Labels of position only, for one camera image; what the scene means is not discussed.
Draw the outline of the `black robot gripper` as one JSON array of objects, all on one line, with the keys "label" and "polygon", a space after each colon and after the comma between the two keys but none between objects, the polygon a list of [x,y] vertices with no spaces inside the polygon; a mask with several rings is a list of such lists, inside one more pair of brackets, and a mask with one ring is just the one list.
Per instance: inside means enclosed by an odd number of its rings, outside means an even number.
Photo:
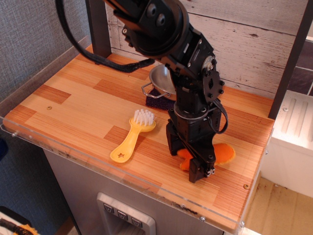
[{"label": "black robot gripper", "polygon": [[190,160],[189,181],[195,183],[214,174],[216,157],[213,138],[220,128],[220,109],[212,108],[196,119],[182,118],[173,108],[168,110],[168,114],[166,137],[170,154],[175,156],[185,148],[193,157]]}]

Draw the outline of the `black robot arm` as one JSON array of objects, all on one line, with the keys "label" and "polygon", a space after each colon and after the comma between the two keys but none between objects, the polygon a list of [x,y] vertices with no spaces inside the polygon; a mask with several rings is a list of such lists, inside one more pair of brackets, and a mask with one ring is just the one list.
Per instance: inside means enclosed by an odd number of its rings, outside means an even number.
[{"label": "black robot arm", "polygon": [[170,72],[176,90],[166,126],[171,154],[184,147],[192,155],[190,182],[212,175],[216,161],[212,141],[226,131],[220,122],[227,117],[219,100],[224,83],[213,47],[192,27],[178,0],[110,0],[108,5],[124,23],[129,45]]}]

